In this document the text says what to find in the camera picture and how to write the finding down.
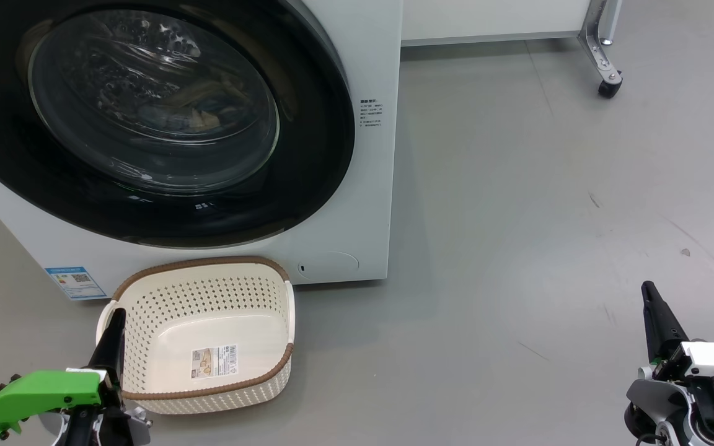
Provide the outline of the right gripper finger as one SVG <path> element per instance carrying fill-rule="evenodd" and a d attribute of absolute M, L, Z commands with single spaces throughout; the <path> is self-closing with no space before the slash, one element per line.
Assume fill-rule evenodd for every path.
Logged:
<path fill-rule="evenodd" d="M 642 283 L 642 297 L 649 362 L 669 359 L 682 342 L 690 339 L 652 281 Z"/>

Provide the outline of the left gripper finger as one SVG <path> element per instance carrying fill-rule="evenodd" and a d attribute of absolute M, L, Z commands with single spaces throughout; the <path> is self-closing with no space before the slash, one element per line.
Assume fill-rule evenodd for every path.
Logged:
<path fill-rule="evenodd" d="M 97 342 L 87 369 L 104 372 L 99 384 L 101 398 L 121 398 L 121 376 L 125 355 L 126 310 L 112 311 L 108 325 Z"/>

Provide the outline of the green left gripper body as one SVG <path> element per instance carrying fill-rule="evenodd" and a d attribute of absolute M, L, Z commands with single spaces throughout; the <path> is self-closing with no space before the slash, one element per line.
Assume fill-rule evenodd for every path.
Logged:
<path fill-rule="evenodd" d="M 22 433 L 20 423 L 60 409 L 102 403 L 105 372 L 91 369 L 37 370 L 15 379 L 0 390 L 0 436 Z"/>

